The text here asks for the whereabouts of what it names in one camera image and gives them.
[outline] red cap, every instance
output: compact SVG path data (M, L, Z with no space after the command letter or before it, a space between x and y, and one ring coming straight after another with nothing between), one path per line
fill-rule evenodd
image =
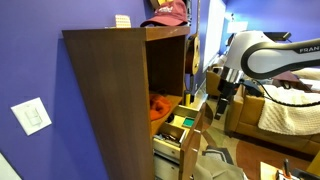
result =
M182 0L173 0L160 5L154 17L144 21L140 27L149 24L162 26L179 26L187 24L187 8Z

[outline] wooden cabinet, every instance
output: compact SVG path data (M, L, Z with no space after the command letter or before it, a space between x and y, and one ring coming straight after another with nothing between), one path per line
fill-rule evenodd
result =
M184 91L189 27L63 30L64 41L110 179L154 179L149 93L173 109Z

